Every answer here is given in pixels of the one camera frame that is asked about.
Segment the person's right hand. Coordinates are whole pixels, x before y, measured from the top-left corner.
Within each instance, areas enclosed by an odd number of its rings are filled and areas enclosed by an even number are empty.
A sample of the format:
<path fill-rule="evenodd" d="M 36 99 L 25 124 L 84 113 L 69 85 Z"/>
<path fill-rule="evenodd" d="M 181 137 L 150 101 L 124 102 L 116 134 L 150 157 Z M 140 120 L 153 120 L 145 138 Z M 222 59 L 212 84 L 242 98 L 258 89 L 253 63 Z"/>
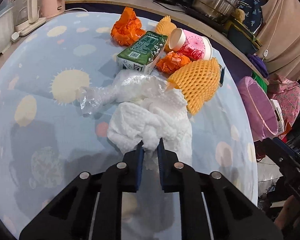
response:
<path fill-rule="evenodd" d="M 284 229 L 288 224 L 295 220 L 300 211 L 300 203 L 294 197 L 290 196 L 284 203 L 282 210 L 275 219 L 274 224 L 280 229 Z"/>

